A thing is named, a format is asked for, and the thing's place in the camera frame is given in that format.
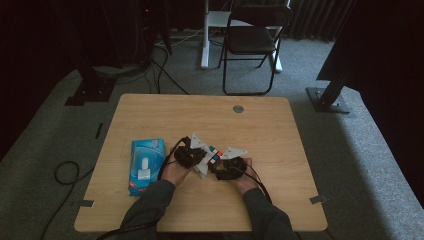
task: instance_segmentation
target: black chair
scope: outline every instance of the black chair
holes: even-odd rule
[[[228,92],[226,89],[227,61],[228,60],[261,60],[260,68],[268,56],[277,59],[280,51],[282,33],[288,26],[292,11],[282,5],[242,5],[230,13],[222,45],[218,68],[224,61],[224,76],[222,89],[227,95],[265,95],[274,81],[277,61],[273,61],[271,79],[268,89],[263,92]],[[241,21],[248,25],[234,25],[234,21]],[[228,51],[234,55],[264,55],[263,58],[228,58]]]

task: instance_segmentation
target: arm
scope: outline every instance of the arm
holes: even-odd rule
[[[244,160],[252,166],[252,159]],[[255,176],[249,167],[246,173]],[[268,202],[255,181],[243,175],[231,182],[243,195],[255,239],[297,239],[287,214]]]
[[[121,228],[148,224],[159,220],[165,215],[165,209],[169,206],[176,187],[181,185],[191,171],[181,167],[173,156],[166,165],[162,179],[151,183],[147,190],[125,214],[121,223]],[[121,234],[119,240],[132,239],[156,239],[156,227],[149,227],[139,231],[132,231]]]

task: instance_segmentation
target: black curtain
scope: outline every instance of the black curtain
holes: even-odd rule
[[[360,92],[424,205],[424,3],[358,0],[317,79]]]

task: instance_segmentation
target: wooden table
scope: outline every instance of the wooden table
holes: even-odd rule
[[[295,231],[326,229],[321,203],[310,202],[318,193],[287,99],[153,94],[121,97],[84,197],[94,205],[80,207],[75,229],[116,229],[137,200],[127,189],[132,140],[163,138],[169,152],[193,132],[221,151],[246,149],[243,157],[253,159],[273,204],[289,215]],[[241,195],[210,172],[203,180],[191,172],[158,224],[164,232],[250,230]]]

